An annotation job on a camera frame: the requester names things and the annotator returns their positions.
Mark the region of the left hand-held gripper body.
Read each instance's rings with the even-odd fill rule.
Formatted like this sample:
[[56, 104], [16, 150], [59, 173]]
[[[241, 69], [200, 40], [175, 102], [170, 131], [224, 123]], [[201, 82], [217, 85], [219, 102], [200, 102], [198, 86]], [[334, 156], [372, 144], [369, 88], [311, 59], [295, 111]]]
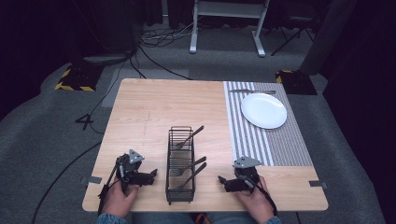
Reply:
[[121, 190], [125, 193], [130, 185], [142, 186], [145, 184], [145, 177], [138, 172], [144, 157], [134, 150], [125, 153], [117, 158], [116, 176], [121, 183]]

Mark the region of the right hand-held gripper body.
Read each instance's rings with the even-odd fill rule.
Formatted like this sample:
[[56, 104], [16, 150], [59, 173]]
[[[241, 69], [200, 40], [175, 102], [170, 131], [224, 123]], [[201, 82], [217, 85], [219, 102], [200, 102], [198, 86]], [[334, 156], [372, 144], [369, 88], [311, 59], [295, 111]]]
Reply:
[[237, 190], [253, 190], [260, 181], [256, 167], [262, 163], [250, 157], [240, 157], [233, 163]]

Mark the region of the person's right hand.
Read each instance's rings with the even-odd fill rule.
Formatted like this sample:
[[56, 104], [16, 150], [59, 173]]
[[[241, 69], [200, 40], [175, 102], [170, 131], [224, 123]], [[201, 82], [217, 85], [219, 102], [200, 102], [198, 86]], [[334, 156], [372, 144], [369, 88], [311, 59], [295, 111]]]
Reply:
[[242, 192], [235, 192], [234, 196], [245, 206], [258, 224], [266, 224], [274, 217], [273, 206], [259, 189], [254, 189], [249, 196]]

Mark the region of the person's left hand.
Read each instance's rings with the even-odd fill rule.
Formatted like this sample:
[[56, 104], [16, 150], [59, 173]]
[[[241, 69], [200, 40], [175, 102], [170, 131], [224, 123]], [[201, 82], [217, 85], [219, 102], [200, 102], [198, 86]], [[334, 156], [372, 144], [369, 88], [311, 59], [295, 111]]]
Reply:
[[127, 193], [122, 191], [121, 182], [115, 177], [109, 188], [102, 212], [116, 217], [126, 217], [138, 194], [139, 187], [132, 185]]

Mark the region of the grey tape piece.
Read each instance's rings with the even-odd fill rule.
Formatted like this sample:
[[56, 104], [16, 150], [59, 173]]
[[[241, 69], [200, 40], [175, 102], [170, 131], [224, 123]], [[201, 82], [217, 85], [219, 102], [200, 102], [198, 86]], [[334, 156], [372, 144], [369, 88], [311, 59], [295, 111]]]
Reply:
[[323, 189], [327, 189], [328, 185], [325, 182], [322, 182], [320, 180], [309, 180], [308, 181], [310, 187], [321, 187]]
[[97, 176], [83, 176], [80, 180], [79, 183], [83, 185], [89, 185], [90, 183], [93, 184], [100, 184], [102, 181], [101, 177]]

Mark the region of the grey striped placemat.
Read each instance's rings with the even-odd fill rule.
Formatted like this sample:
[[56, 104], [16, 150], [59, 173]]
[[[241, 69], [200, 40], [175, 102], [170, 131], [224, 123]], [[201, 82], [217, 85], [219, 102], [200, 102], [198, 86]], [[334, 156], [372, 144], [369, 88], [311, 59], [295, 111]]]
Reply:
[[[313, 164], [282, 85], [225, 81], [223, 87], [234, 160], [245, 156], [260, 161], [264, 166], [311, 166]], [[288, 112], [286, 122], [275, 129], [264, 129], [250, 123], [242, 114], [241, 103], [251, 93], [229, 92], [243, 89], [276, 91], [276, 94], [269, 95], [278, 99], [286, 107]]]

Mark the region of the white round plate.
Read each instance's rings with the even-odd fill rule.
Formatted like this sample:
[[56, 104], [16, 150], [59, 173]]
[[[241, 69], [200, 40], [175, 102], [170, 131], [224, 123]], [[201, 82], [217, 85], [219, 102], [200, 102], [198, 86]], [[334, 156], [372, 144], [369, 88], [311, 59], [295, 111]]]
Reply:
[[241, 103], [244, 117], [253, 125], [264, 129], [282, 126], [288, 117], [286, 107], [275, 97], [265, 93], [251, 93]]

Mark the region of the dark metal knife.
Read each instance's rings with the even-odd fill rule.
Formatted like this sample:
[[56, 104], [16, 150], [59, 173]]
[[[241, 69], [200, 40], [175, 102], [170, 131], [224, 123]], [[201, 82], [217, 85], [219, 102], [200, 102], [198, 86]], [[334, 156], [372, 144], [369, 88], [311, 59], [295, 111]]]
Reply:
[[243, 89], [243, 90], [230, 90], [229, 92], [276, 94], [276, 91], [253, 91], [253, 90], [248, 90], [248, 89]]

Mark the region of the black yellow striped stand base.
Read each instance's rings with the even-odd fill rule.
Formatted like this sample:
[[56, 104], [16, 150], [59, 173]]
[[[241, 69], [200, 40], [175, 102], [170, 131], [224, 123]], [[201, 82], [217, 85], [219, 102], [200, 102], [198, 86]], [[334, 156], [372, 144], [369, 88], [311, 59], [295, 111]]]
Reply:
[[56, 84], [55, 90], [96, 91], [96, 85], [103, 70], [103, 66], [80, 68], [69, 65]]
[[283, 85], [286, 94], [317, 95], [317, 91], [310, 79], [299, 70], [276, 71], [276, 82]]

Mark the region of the black tripod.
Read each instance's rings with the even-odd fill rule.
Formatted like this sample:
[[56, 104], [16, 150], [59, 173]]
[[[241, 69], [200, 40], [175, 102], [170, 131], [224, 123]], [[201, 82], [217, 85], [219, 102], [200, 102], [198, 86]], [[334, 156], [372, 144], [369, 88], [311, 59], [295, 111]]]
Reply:
[[282, 20], [276, 26], [285, 38], [285, 42], [277, 47], [271, 55], [275, 56], [279, 51], [287, 46], [291, 40], [299, 38], [303, 31], [306, 31], [308, 37], [311, 40], [314, 40], [308, 29], [315, 26], [315, 19], [316, 17], [312, 15], [293, 15], [285, 13]]

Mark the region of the grey curtain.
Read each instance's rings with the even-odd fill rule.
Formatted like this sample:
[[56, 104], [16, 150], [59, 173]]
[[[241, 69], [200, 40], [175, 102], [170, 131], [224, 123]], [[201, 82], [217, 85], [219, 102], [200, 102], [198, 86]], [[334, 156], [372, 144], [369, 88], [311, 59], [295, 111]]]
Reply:
[[299, 68], [304, 76], [316, 75], [342, 33], [357, 0], [332, 0], [317, 36]]

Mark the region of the white metal desk frame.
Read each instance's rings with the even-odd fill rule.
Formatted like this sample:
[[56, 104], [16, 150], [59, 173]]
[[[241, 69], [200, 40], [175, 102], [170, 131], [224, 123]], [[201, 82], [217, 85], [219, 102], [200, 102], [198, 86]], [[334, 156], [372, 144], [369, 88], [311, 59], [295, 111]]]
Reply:
[[260, 40], [260, 34], [269, 3], [270, 0], [264, 0], [264, 2], [261, 4], [208, 2], [205, 0], [194, 0], [190, 53], [194, 54], [197, 51], [198, 18], [200, 16], [213, 16], [258, 19], [257, 28], [255, 31], [252, 31], [251, 34], [258, 55], [260, 57], [264, 57], [266, 53]]

